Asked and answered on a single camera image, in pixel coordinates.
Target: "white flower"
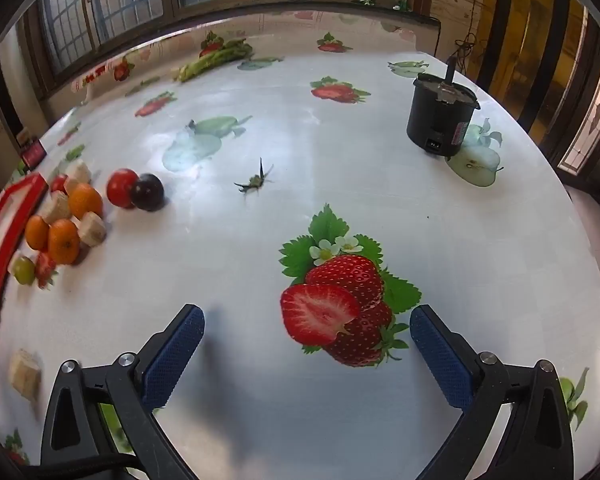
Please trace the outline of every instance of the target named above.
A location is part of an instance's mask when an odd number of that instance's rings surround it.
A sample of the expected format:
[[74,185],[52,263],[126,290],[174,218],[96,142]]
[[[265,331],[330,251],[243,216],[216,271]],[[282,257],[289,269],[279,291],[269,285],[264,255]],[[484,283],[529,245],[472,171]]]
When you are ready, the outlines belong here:
[[362,245],[358,245],[358,239],[355,236],[338,236],[336,245],[343,253],[359,253]]
[[318,266],[331,260],[334,256],[338,256],[340,253],[340,246],[338,244],[332,244],[328,240],[320,240],[318,246],[309,247],[309,254],[314,259],[314,265]]

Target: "blue textured pad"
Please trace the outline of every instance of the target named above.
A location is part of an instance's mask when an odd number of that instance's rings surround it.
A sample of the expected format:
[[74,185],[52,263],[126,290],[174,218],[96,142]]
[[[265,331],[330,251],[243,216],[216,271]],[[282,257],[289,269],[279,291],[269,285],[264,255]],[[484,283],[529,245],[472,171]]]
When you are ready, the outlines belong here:
[[148,410],[167,403],[204,333],[205,315],[194,307],[144,374],[142,403]]
[[420,307],[413,309],[409,325],[411,338],[445,394],[446,402],[465,411],[474,400],[471,375]]

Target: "window frame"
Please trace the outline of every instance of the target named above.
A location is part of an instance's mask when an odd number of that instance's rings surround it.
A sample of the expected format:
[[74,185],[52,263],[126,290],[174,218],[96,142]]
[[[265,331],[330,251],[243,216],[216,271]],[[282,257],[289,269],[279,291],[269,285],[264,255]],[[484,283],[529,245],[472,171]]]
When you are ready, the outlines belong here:
[[[312,2],[320,4],[352,4],[355,0],[207,0],[188,6],[181,6],[179,0],[161,0],[161,16],[141,23],[102,42],[99,36],[96,36],[96,21],[90,5],[91,0],[81,1],[91,49],[58,73],[54,73],[53,62],[50,58],[49,49],[46,46],[45,25],[43,23],[45,19],[42,7],[43,0],[37,0],[20,19],[20,37],[28,47],[26,55],[27,67],[30,68],[30,77],[39,99],[45,99],[55,94],[71,79],[80,75],[91,66],[116,56],[136,44],[150,41],[170,32],[176,32],[183,27],[191,26],[192,22],[199,22],[201,21],[201,17],[210,13],[217,14],[232,9],[235,12],[235,9],[249,9],[266,6],[267,4],[284,4],[285,2],[294,6],[295,4],[308,4]],[[407,14],[407,17],[411,15],[411,17],[418,19],[421,15],[429,15],[430,0],[409,1],[413,12]],[[375,6],[381,9],[392,9],[397,4],[398,0],[375,0]],[[76,11],[79,9],[80,5],[76,4]]]

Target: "bunch of asparagus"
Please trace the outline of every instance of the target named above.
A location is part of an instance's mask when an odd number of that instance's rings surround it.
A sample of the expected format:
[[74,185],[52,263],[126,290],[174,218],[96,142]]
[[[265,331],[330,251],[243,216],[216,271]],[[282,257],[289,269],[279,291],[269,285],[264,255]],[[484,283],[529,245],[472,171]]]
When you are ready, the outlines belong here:
[[253,48],[249,43],[245,43],[244,40],[245,39],[242,38],[241,40],[227,41],[219,49],[205,54],[197,61],[187,63],[180,68],[180,71],[174,79],[184,83],[185,81],[198,76],[205,70],[235,61],[236,59],[249,57],[253,53]]

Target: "table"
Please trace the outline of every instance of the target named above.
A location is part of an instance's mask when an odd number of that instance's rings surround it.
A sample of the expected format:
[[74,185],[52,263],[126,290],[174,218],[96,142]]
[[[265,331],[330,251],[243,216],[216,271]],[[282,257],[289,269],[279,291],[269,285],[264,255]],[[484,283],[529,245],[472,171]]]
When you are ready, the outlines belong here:
[[[147,213],[105,200],[106,241],[80,265],[61,268],[53,287],[8,278],[0,437],[17,427],[37,463],[62,362],[108,364],[195,303],[206,317],[203,342],[156,418],[201,479],[415,478],[459,411],[446,404],[408,332],[410,348],[394,351],[400,361],[355,368],[325,351],[303,354],[283,325],[280,295],[293,277],[283,274],[280,249],[310,234],[312,217],[328,204],[349,235],[365,236],[356,239],[363,254],[378,256],[368,238],[376,240],[382,266],[416,286],[419,301],[476,351],[526,366],[546,358],[574,383],[590,368],[581,397],[589,407],[574,433],[579,478],[600,454],[600,274],[567,193],[513,118],[461,75],[456,81],[481,106],[472,142],[501,159],[494,184],[472,185],[407,138],[414,74],[395,63],[423,62],[443,76],[437,59],[406,52],[404,42],[379,44],[373,34],[327,38],[351,47],[344,52],[319,50],[317,40],[324,38],[300,26],[251,36],[257,59],[275,59],[185,84],[163,66],[160,81],[125,97],[139,83],[131,77],[43,137],[43,176],[84,144],[103,196],[111,172],[127,167],[156,174],[168,202]],[[134,115],[167,91],[176,100]],[[218,116],[233,119],[201,123]],[[191,120],[208,136],[195,146],[187,145]],[[256,173],[260,158],[267,181],[243,195],[234,183]],[[344,234],[338,225],[333,232]],[[24,242],[22,251],[32,253]],[[399,290],[403,308],[418,302]],[[43,366],[35,406],[7,382],[18,348]],[[474,474],[488,465],[507,415],[503,408]]]

